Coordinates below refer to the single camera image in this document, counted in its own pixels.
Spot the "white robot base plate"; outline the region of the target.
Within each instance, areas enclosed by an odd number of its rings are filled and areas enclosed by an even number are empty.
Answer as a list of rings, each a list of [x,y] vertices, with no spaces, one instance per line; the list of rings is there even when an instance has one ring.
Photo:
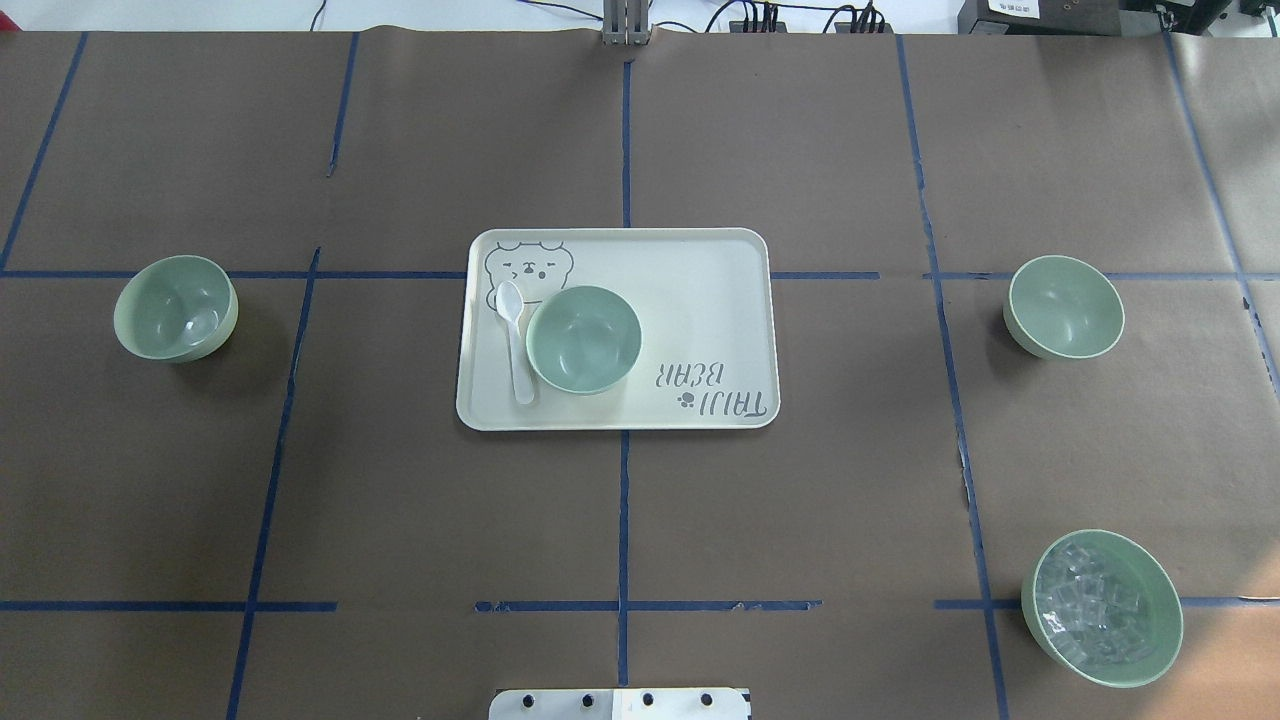
[[[732,687],[508,689],[489,719],[751,719],[746,689]]]

